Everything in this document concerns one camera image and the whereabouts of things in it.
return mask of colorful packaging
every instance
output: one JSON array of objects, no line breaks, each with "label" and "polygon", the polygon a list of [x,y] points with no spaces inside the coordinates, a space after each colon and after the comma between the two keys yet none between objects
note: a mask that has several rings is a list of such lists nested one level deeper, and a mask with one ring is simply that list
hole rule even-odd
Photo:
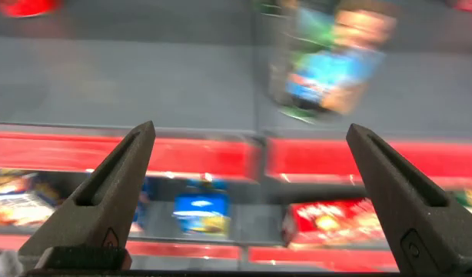
[{"label": "colorful packaging", "polygon": [[227,235],[228,203],[221,193],[183,194],[176,198],[173,216],[187,234]]},{"label": "colorful packaging", "polygon": [[0,169],[0,225],[42,224],[60,202],[43,174]]},{"label": "colorful packaging", "polygon": [[293,249],[384,239],[369,199],[291,204],[282,229]]},{"label": "colorful packaging", "polygon": [[154,184],[147,177],[141,187],[141,193],[138,197],[137,208],[135,209],[134,219],[132,221],[130,232],[142,232],[147,222],[146,214],[149,203],[154,200]]},{"label": "colorful packaging", "polygon": [[388,0],[282,0],[270,90],[283,112],[310,121],[347,114],[384,57],[395,26]]}]

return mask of red ledge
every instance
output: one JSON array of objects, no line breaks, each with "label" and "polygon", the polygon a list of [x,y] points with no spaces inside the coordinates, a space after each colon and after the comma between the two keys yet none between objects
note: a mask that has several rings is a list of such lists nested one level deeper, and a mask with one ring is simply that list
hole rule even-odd
[{"label": "red ledge", "polygon": [[[88,172],[121,141],[119,137],[0,132],[0,168]],[[255,147],[244,142],[157,138],[148,175],[253,179]]]},{"label": "red ledge", "polygon": [[395,258],[388,251],[250,247],[248,260],[270,265],[311,265],[335,272],[397,272]]},{"label": "red ledge", "polygon": [[[0,249],[17,251],[28,238],[29,235],[0,235]],[[230,245],[128,241],[126,249],[130,255],[198,259],[241,259],[241,250],[237,246]]]},{"label": "red ledge", "polygon": [[[390,142],[390,144],[446,187],[472,187],[472,144],[446,142]],[[345,141],[274,138],[270,144],[269,176],[287,182],[361,183],[361,176]]]}]

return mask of gray panel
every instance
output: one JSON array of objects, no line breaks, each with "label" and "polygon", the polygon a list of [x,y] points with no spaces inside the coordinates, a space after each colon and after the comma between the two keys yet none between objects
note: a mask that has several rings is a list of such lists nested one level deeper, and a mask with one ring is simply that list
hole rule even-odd
[{"label": "gray panel", "polygon": [[250,5],[76,0],[0,16],[0,122],[254,130]]},{"label": "gray panel", "polygon": [[[275,20],[264,18],[260,32],[271,32]],[[380,134],[472,138],[472,14],[409,0],[398,22],[359,106],[346,116],[323,114],[316,125],[281,114],[268,97],[264,71],[271,39],[265,36],[257,50],[259,129],[319,136],[324,130],[345,132],[355,122]]]},{"label": "gray panel", "polygon": [[133,256],[131,269],[237,271],[238,260]]}]

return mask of blue package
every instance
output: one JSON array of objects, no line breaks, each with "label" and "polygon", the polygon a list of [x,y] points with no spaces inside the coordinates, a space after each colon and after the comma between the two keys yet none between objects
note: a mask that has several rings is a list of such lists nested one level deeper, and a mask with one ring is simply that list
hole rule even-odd
[{"label": "blue package", "polygon": [[148,177],[145,177],[141,187],[141,193],[138,198],[137,208],[135,209],[134,219],[132,220],[131,231],[141,232],[145,228],[146,213],[148,204],[154,199],[154,186]]},{"label": "blue package", "polygon": [[188,234],[226,235],[229,226],[228,196],[220,193],[183,194],[176,198],[175,216]]}]

